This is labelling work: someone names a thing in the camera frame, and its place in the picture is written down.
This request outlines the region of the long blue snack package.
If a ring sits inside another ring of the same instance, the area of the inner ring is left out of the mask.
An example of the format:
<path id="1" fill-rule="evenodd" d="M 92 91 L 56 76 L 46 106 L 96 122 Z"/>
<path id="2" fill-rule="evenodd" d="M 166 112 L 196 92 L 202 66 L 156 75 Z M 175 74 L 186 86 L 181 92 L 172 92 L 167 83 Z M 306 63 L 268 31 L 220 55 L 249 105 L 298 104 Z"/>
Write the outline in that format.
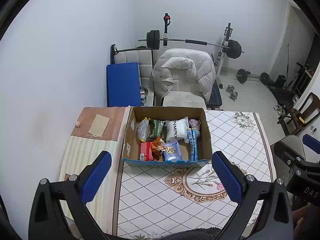
<path id="1" fill-rule="evenodd" d="M 187 129 L 188 140 L 190 144 L 190 160 L 198 161 L 198 151 L 197 151 L 197 130 L 196 128 Z"/>

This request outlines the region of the blue bear tissue pack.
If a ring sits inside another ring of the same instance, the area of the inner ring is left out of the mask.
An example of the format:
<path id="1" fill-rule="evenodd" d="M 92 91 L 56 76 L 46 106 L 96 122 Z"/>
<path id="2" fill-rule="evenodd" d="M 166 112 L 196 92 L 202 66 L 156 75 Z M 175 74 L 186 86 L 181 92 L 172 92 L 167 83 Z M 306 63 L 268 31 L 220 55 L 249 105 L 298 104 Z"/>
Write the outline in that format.
<path id="1" fill-rule="evenodd" d="M 177 162 L 183 160 L 178 141 L 165 143 L 161 147 L 161 153 L 165 161 Z"/>

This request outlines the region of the red snack bag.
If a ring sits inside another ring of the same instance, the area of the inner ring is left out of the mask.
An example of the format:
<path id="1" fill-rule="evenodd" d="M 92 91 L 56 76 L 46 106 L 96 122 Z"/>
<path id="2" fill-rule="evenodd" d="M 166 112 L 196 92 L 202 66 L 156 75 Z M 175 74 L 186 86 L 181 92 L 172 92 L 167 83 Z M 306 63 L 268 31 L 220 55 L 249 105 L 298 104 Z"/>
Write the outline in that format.
<path id="1" fill-rule="evenodd" d="M 140 144 L 140 161 L 154 161 L 151 150 L 152 142 L 142 142 Z"/>

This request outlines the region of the white ONMAX pouch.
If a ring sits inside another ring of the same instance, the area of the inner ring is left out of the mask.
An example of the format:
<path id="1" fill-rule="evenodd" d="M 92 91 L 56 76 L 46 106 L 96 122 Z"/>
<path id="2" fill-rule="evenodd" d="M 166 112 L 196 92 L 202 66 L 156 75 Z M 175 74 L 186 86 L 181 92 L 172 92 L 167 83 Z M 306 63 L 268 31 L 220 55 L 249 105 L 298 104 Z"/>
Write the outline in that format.
<path id="1" fill-rule="evenodd" d="M 184 140 L 189 142 L 187 129 L 189 128 L 189 119 L 185 116 L 183 119 L 165 122 L 167 128 L 166 142 Z"/>

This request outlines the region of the orange snack bag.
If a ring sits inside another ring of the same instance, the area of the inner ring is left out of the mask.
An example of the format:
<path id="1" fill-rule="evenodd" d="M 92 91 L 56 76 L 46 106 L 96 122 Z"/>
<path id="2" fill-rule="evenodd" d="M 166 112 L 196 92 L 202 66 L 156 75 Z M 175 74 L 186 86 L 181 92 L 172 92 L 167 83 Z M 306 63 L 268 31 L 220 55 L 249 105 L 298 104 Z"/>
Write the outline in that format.
<path id="1" fill-rule="evenodd" d="M 153 159 L 156 161 L 159 161 L 162 156 L 162 151 L 165 149 L 165 142 L 162 139 L 162 137 L 157 137 L 152 143 L 151 143 L 151 154 Z"/>

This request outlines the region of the dark green snack bag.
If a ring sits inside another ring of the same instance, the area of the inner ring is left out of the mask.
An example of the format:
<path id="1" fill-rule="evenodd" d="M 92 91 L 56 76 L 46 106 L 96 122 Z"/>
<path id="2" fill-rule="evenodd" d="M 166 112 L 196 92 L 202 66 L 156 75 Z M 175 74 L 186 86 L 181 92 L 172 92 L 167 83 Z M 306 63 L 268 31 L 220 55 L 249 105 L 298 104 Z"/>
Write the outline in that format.
<path id="1" fill-rule="evenodd" d="M 147 140 L 148 141 L 155 140 L 158 137 L 161 137 L 164 125 L 165 125 L 165 121 L 153 119 L 153 130 L 152 130 L 150 136 L 147 138 Z"/>

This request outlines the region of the dark wooden chair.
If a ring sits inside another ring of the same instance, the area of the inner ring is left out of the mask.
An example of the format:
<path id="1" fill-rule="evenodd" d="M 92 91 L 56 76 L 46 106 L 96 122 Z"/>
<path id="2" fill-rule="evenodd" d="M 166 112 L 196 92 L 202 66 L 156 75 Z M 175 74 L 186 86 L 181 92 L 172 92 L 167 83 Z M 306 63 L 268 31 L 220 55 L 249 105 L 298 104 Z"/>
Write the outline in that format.
<path id="1" fill-rule="evenodd" d="M 286 136 L 299 135 L 318 118 L 319 97 L 310 92 L 299 109 L 287 107 L 284 114 L 279 117 L 277 124 L 280 124 Z"/>

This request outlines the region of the chrome dumbbell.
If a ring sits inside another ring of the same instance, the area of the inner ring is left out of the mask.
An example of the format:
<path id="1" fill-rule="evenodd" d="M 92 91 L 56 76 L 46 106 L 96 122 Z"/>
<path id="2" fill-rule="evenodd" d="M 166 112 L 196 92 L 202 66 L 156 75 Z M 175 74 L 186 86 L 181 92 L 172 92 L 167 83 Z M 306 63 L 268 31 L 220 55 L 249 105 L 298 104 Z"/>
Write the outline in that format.
<path id="1" fill-rule="evenodd" d="M 238 98 L 238 92 L 235 91 L 235 88 L 233 85 L 228 85 L 226 88 L 226 92 L 229 94 L 229 98 L 233 101 L 235 101 Z"/>

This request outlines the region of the short barbell on floor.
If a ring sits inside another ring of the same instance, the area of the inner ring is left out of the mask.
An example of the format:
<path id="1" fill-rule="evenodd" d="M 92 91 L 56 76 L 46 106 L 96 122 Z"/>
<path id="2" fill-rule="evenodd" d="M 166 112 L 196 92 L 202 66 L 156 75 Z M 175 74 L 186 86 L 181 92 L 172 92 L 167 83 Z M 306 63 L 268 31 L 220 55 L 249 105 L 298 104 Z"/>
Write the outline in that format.
<path id="1" fill-rule="evenodd" d="M 259 76 L 251 74 L 251 72 L 246 71 L 244 69 L 239 69 L 235 75 L 236 79 L 241 83 L 244 84 L 247 82 L 248 79 L 257 79 L 263 85 L 268 85 L 270 81 L 270 76 L 267 73 L 262 73 Z"/>

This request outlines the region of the striped beige table runner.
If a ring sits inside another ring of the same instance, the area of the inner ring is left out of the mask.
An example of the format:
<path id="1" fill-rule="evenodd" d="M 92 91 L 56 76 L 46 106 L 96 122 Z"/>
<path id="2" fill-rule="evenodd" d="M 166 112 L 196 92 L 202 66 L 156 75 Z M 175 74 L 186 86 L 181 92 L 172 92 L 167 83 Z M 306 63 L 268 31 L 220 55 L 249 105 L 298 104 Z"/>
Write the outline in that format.
<path id="1" fill-rule="evenodd" d="M 121 159 L 130 107 L 85 107 L 74 127 L 63 157 L 59 181 L 67 180 L 93 163 L 101 151 L 111 154 L 112 165 L 95 198 L 87 204 L 103 232 L 118 233 L 118 208 L 124 163 Z M 102 137 L 89 133 L 97 115 L 109 118 Z"/>

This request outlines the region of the floral white tablecloth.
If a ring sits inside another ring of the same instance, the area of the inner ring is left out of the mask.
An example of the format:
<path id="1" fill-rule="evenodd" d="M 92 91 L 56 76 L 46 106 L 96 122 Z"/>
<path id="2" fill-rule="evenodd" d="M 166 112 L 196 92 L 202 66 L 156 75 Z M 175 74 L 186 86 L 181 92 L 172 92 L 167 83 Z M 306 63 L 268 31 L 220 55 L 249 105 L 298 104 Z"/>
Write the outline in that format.
<path id="1" fill-rule="evenodd" d="M 212 149 L 244 174 L 270 182 L 276 171 L 260 116 L 206 111 Z M 223 227 L 237 204 L 211 164 L 148 167 L 123 163 L 115 232 L 128 239 L 156 239 L 195 228 Z"/>

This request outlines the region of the brown paper piece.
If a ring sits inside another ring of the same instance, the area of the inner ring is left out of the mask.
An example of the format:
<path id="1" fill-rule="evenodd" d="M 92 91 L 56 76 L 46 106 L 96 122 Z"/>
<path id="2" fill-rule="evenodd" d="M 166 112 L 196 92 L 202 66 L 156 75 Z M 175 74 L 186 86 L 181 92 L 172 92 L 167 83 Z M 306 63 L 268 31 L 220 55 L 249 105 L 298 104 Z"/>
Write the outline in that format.
<path id="1" fill-rule="evenodd" d="M 89 134 L 91 134 L 93 137 L 102 138 L 108 122 L 108 117 L 97 114 L 89 129 Z"/>

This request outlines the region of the long barbell with plates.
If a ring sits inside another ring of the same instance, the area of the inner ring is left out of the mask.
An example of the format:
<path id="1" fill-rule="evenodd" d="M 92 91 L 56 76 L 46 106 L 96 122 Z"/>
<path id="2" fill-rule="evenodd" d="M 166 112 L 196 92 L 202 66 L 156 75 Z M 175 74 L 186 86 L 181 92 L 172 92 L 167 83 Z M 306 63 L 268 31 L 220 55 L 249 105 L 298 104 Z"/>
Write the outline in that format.
<path id="1" fill-rule="evenodd" d="M 145 39 L 138 40 L 139 42 L 146 42 L 148 48 L 153 50 L 159 50 L 159 46 L 161 42 L 183 42 L 188 44 L 195 44 L 200 46 L 214 46 L 222 48 L 222 52 L 226 53 L 228 58 L 237 59 L 239 58 L 244 52 L 242 51 L 242 47 L 238 41 L 235 40 L 228 40 L 227 45 L 218 45 L 213 43 L 208 43 L 204 41 L 198 40 L 190 40 L 190 39 L 176 39 L 176 38 L 160 38 L 159 30 L 151 30 L 147 32 Z"/>

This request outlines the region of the blue folded mat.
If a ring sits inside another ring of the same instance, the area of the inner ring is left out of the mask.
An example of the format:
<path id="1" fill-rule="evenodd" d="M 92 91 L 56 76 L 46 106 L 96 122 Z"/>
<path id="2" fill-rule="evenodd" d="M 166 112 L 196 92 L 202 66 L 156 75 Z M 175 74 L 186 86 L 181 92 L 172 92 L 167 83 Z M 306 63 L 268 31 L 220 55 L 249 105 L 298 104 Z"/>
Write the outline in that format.
<path id="1" fill-rule="evenodd" d="M 109 64 L 106 67 L 107 106 L 141 106 L 138 63 Z"/>

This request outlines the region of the white puffer jacket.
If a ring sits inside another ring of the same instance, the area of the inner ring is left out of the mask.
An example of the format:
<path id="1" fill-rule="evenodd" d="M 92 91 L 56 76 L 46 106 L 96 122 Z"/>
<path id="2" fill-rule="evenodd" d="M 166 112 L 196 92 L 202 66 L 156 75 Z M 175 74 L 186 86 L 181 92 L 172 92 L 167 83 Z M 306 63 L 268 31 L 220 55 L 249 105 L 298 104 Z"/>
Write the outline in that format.
<path id="1" fill-rule="evenodd" d="M 151 77 L 158 100 L 175 90 L 199 93 L 208 102 L 216 80 L 216 71 L 207 52 L 173 48 L 160 56 Z"/>

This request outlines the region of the beige cushioned bench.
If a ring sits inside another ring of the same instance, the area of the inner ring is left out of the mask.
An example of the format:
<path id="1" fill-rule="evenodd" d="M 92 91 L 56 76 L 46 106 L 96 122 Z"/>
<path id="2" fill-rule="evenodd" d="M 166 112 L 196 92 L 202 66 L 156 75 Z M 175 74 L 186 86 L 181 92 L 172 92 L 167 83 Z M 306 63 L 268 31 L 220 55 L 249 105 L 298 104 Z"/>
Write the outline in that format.
<path id="1" fill-rule="evenodd" d="M 154 105 L 154 87 L 151 78 L 153 52 L 146 47 L 110 49 L 110 64 L 106 67 L 107 106 Z"/>

